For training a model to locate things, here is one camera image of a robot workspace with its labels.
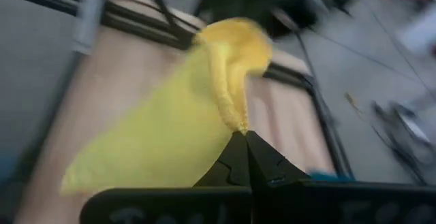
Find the yellow towel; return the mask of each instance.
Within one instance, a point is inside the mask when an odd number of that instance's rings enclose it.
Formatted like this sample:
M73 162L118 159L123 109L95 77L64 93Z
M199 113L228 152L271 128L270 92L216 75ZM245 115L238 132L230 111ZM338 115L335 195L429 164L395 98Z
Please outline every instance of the yellow towel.
M62 192L192 187L232 132L247 132L245 76L262 74L271 55L253 22L234 18L207 26L163 86L78 154Z

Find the gray floor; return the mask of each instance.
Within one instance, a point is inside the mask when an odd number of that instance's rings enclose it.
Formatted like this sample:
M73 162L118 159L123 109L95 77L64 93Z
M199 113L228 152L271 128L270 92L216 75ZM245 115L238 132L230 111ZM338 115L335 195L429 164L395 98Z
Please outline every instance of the gray floor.
M196 2L166 1L188 12ZM413 99L436 88L436 61L414 57L394 40L396 30L410 21L410 11L397 0L355 0L349 11L353 18L331 12L316 33L303 35L321 92L338 122L356 178L411 182L369 126L370 104ZM70 61L73 27L71 16L22 0L0 0L1 152L17 153L34 138L53 88ZM293 37L277 45L303 58ZM346 92L367 114L365 121L344 98ZM432 117L434 112L426 115ZM9 169L1 165L0 175Z

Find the wooden table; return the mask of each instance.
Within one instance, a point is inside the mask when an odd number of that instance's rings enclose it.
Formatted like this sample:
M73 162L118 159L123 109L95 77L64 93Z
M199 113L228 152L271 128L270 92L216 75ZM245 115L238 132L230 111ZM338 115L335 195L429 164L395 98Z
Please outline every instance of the wooden table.
M120 5L156 18L157 12L131 2ZM193 16L172 10L189 22ZM78 223L90 194L61 197L65 169L78 151L144 99L184 59L180 50L102 27L93 54L82 61L52 126L16 223ZM303 61L275 50L273 61L307 71ZM291 86L249 78L251 130L300 169L334 172L310 97Z

